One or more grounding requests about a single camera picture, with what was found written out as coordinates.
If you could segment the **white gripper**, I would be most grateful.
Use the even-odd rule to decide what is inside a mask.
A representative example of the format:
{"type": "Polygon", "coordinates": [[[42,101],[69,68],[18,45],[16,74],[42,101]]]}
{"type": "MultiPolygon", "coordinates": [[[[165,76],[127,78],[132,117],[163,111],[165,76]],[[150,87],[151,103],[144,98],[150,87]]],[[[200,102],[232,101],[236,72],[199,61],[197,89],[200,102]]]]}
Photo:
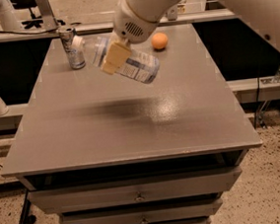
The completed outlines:
{"type": "Polygon", "coordinates": [[[131,44],[144,42],[179,0],[120,0],[107,44],[103,72],[114,74],[131,55],[131,44]]]}

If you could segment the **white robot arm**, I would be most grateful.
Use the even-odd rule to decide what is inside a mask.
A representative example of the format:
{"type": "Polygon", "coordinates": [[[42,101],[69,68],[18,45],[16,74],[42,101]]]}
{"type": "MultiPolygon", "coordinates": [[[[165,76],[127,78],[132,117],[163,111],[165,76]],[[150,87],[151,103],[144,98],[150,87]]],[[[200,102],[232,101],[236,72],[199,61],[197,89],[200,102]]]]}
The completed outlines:
{"type": "MultiPolygon", "coordinates": [[[[102,70],[115,73],[131,56],[132,44],[146,41],[168,9],[179,1],[120,0],[102,70]]],[[[217,1],[280,52],[280,0],[217,1]]]]}

